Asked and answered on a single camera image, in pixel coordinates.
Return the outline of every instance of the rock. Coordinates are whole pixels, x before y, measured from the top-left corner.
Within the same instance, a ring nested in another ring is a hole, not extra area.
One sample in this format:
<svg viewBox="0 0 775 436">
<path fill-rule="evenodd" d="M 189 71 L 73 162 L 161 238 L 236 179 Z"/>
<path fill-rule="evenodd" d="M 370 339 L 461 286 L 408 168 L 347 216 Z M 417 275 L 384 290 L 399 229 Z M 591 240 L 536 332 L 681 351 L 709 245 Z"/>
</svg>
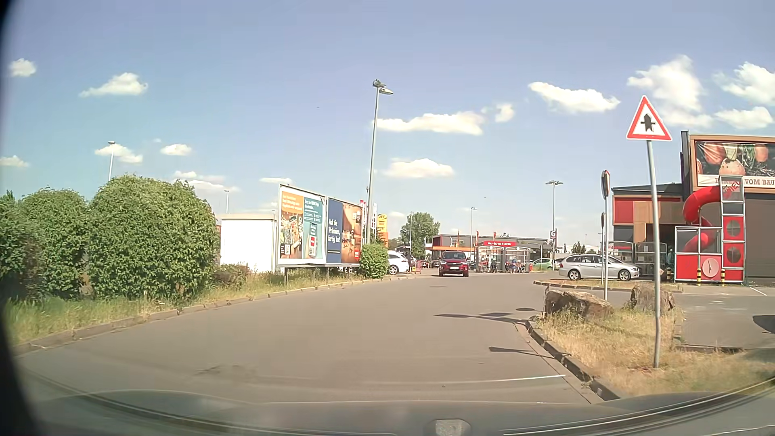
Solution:
<svg viewBox="0 0 775 436">
<path fill-rule="evenodd" d="M 636 283 L 630 292 L 630 300 L 625 307 L 634 310 L 654 311 L 654 284 L 653 282 Z M 671 291 L 660 288 L 660 309 L 667 313 L 676 307 L 676 300 Z"/>
<path fill-rule="evenodd" d="M 614 307 L 609 302 L 599 299 L 589 292 L 547 290 L 544 312 L 550 315 L 562 310 L 569 310 L 585 320 L 592 320 L 610 315 L 613 313 Z"/>
</svg>

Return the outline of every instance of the triangular road sign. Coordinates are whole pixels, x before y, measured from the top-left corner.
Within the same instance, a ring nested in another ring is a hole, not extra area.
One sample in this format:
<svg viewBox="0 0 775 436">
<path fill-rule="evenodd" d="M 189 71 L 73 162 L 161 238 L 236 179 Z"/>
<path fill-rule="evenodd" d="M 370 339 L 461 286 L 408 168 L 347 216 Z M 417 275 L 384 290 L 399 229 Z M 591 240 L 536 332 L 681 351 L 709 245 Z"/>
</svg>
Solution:
<svg viewBox="0 0 775 436">
<path fill-rule="evenodd" d="M 644 95 L 640 99 L 640 106 L 635 112 L 635 118 L 632 119 L 630 129 L 627 131 L 629 140 L 673 140 L 670 133 L 665 128 L 659 115 L 656 114 L 654 106 Z"/>
</svg>

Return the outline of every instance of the brick curbstone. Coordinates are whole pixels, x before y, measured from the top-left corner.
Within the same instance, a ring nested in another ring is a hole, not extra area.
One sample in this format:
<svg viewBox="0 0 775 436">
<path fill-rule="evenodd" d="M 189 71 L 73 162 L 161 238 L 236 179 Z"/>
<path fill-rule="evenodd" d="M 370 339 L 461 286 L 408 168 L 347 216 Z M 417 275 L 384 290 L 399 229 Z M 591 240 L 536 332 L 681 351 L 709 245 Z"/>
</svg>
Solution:
<svg viewBox="0 0 775 436">
<path fill-rule="evenodd" d="M 594 374 L 594 371 L 580 362 L 574 356 L 570 355 L 567 351 L 563 350 L 559 345 L 554 344 L 551 340 L 546 339 L 546 335 L 536 327 L 533 321 L 527 322 L 528 332 L 530 336 L 536 340 L 554 357 L 559 363 L 563 364 L 565 368 L 568 368 L 571 374 L 573 374 L 581 382 L 589 383 L 592 391 L 599 396 L 603 401 L 617 400 L 619 398 L 625 398 L 626 395 L 620 393 L 618 390 L 611 387 L 611 384 L 605 381 L 598 375 Z"/>
</svg>

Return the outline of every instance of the playground structure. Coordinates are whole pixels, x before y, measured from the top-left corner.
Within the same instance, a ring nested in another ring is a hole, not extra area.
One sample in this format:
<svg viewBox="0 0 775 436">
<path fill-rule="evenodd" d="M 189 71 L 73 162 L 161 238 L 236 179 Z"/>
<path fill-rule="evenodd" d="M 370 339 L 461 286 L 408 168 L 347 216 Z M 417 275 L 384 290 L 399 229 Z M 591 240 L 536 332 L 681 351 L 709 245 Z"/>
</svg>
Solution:
<svg viewBox="0 0 775 436">
<path fill-rule="evenodd" d="M 700 215 L 702 206 L 721 203 L 721 227 Z M 746 204 L 742 176 L 719 175 L 718 185 L 692 193 L 684 202 L 688 226 L 675 230 L 677 282 L 742 283 L 745 280 Z"/>
</svg>

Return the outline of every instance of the window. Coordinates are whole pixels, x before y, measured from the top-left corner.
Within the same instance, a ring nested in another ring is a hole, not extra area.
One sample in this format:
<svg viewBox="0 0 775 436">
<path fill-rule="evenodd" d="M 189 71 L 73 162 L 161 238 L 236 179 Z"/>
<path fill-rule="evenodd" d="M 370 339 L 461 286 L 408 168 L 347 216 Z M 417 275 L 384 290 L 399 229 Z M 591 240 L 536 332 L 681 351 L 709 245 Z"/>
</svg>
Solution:
<svg viewBox="0 0 775 436">
<path fill-rule="evenodd" d="M 444 253 L 444 258 L 456 261 L 464 261 L 466 260 L 466 254 L 461 251 L 447 251 Z"/>
</svg>

